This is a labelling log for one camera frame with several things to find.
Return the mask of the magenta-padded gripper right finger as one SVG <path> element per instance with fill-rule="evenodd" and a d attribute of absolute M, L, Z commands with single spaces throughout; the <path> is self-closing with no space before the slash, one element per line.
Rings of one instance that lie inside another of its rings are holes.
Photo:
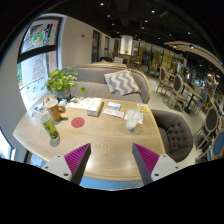
<path fill-rule="evenodd" d="M 158 155 L 138 144 L 133 144 L 132 154 L 144 185 L 148 185 L 181 169 L 169 155 Z"/>

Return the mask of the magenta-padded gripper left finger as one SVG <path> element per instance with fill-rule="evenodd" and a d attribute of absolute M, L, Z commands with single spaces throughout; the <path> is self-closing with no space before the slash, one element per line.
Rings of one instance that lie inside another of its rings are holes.
<path fill-rule="evenodd" d="M 91 144 L 88 143 L 66 155 L 56 155 L 42 169 L 79 185 L 90 155 Z"/>

